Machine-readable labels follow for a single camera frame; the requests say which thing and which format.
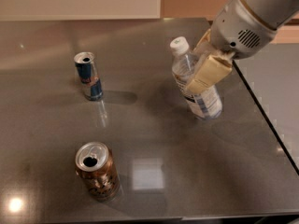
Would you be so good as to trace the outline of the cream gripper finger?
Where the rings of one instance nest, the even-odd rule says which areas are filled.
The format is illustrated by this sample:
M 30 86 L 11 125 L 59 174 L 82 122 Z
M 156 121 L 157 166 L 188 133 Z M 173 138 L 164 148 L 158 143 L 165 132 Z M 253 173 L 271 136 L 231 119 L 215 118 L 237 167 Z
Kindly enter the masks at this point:
M 211 34 L 211 30 L 207 29 L 205 34 L 201 37 L 201 39 L 193 49 L 193 51 L 196 54 L 202 55 L 204 53 L 209 53 L 212 51 L 213 46 L 211 45 L 210 42 L 210 34 Z
M 208 55 L 187 81 L 185 90 L 192 94 L 200 94 L 227 77 L 232 69 L 231 60 Z

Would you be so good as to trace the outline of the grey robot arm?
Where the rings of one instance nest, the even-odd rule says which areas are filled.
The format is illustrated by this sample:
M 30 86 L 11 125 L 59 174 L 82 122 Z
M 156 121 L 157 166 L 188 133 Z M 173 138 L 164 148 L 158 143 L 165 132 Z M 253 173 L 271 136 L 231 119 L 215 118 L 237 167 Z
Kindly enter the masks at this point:
M 202 36 L 186 90 L 200 94 L 225 77 L 233 61 L 253 56 L 299 11 L 299 0 L 230 0 Z

